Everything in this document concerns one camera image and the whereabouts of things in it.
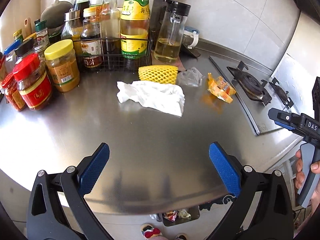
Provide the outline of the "right hand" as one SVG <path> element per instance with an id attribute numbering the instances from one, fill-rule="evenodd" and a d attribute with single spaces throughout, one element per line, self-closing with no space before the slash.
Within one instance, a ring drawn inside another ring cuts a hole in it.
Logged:
<path id="1" fill-rule="evenodd" d="M 303 161 L 301 159 L 302 154 L 301 151 L 298 150 L 296 152 L 296 157 L 298 158 L 297 162 L 296 162 L 296 180 L 295 180 L 295 187 L 297 189 L 300 189 L 302 187 L 302 183 L 304 182 L 305 176 L 304 173 L 302 171 L 303 168 Z M 319 174 L 320 173 L 320 168 L 319 168 L 319 161 L 311 164 L 311 171 L 314 174 Z M 317 207 L 319 206 L 319 183 L 317 184 L 317 187 L 315 189 L 315 191 L 313 192 L 313 195 L 311 197 L 311 215 L 313 215 L 313 213 L 316 211 Z"/>

